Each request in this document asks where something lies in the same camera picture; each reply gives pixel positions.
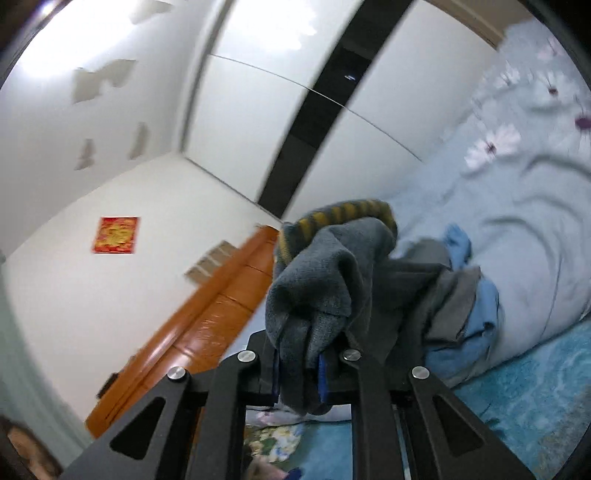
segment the red decoration with gold text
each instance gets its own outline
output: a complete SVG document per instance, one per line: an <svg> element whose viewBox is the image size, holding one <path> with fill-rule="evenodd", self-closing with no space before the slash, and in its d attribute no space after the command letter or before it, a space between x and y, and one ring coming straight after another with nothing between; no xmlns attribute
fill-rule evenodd
<svg viewBox="0 0 591 480"><path fill-rule="evenodd" d="M96 234L97 254L132 254L139 217L103 217Z"/></svg>

